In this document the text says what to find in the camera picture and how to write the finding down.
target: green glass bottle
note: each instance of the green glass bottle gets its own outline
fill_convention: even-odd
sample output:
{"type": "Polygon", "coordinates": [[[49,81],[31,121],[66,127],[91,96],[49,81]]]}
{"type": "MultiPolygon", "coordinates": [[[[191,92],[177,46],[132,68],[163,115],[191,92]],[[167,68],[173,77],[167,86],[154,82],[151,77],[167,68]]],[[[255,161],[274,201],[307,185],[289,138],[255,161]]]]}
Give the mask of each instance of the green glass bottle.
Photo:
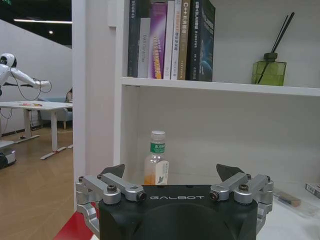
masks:
{"type": "Polygon", "coordinates": [[[264,61],[257,61],[253,65],[253,84],[272,86],[284,85],[287,63],[276,61],[277,57],[277,53],[269,52],[264,54],[264,61]]]}

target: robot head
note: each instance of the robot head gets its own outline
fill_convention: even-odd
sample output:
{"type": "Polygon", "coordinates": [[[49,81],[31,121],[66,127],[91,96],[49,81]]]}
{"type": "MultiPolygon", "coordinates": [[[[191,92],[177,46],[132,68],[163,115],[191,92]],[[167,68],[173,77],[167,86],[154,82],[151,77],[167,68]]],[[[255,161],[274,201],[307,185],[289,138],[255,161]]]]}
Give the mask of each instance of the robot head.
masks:
{"type": "Polygon", "coordinates": [[[0,55],[0,64],[15,68],[17,66],[17,59],[15,55],[11,53],[3,53],[0,55]]]}

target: silver metal bracket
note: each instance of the silver metal bracket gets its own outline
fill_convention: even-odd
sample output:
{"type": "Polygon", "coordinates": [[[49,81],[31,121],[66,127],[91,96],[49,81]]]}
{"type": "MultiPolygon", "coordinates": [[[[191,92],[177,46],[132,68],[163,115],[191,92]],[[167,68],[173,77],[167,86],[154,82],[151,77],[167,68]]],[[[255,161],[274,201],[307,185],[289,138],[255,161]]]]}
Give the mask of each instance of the silver metal bracket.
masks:
{"type": "Polygon", "coordinates": [[[238,172],[236,175],[228,178],[220,184],[214,184],[210,188],[210,192],[216,195],[216,201],[225,201],[229,199],[229,195],[233,192],[239,185],[248,182],[248,176],[243,172],[238,172]]]}
{"type": "Polygon", "coordinates": [[[112,173],[103,174],[101,180],[108,185],[115,185],[128,201],[141,202],[147,198],[147,194],[141,185],[129,183],[112,173]]]}
{"type": "Polygon", "coordinates": [[[99,237],[99,220],[96,208],[91,203],[96,204],[103,200],[105,204],[117,204],[121,200],[121,192],[118,188],[108,190],[108,185],[97,179],[96,176],[84,176],[79,178],[75,184],[76,211],[82,213],[86,226],[99,237]]]}
{"type": "Polygon", "coordinates": [[[234,192],[234,200],[239,204],[248,205],[253,200],[257,202],[256,233],[265,225],[266,217],[273,209],[274,182],[270,177],[257,175],[248,181],[245,173],[238,172],[220,184],[212,185],[210,197],[213,201],[226,201],[231,192],[234,192]]]}

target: person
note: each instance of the person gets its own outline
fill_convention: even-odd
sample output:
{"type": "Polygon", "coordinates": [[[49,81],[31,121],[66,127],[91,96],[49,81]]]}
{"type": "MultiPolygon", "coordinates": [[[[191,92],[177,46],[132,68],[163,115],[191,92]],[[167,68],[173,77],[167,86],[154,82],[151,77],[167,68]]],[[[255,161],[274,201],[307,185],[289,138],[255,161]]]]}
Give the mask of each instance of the person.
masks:
{"type": "Polygon", "coordinates": [[[72,88],[66,93],[65,97],[65,102],[66,103],[72,103],[72,88]]]}

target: red surface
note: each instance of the red surface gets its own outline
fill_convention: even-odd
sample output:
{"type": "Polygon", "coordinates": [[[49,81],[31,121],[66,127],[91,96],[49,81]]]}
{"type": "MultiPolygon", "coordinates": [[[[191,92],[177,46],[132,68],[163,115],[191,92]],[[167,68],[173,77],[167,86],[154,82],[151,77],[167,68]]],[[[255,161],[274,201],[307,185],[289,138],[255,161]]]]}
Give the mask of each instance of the red surface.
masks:
{"type": "Polygon", "coordinates": [[[93,233],[86,226],[84,216],[75,212],[58,232],[54,240],[90,240],[92,236],[93,233]]]}

